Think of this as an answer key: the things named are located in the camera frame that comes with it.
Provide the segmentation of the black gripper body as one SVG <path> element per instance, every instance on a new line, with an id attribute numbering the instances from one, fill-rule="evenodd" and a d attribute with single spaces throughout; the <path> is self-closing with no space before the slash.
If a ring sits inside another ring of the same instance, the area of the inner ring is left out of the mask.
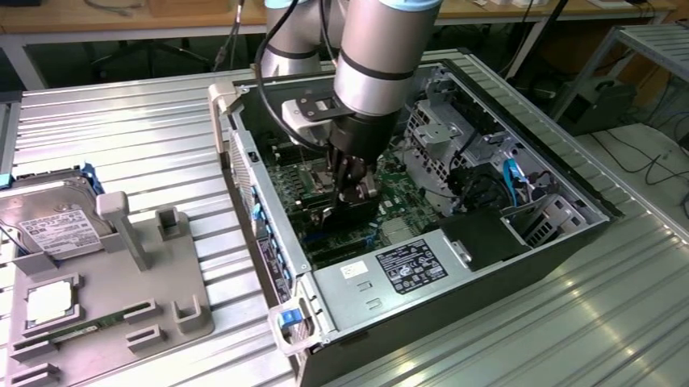
<path id="1" fill-rule="evenodd" d="M 377 161 L 392 141 L 400 112 L 382 116 L 356 113 L 334 119 L 329 142 L 333 153 L 365 162 Z"/>

